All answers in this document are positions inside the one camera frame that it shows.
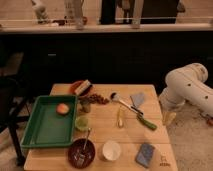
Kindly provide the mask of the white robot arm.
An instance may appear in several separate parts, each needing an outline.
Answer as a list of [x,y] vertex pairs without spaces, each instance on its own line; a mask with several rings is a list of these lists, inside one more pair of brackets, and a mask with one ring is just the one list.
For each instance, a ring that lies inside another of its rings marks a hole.
[[205,84],[207,79],[208,71],[200,63],[192,63],[167,73],[166,87],[159,95],[162,122],[165,126],[171,124],[176,117],[176,110],[186,101],[213,117],[213,88]]

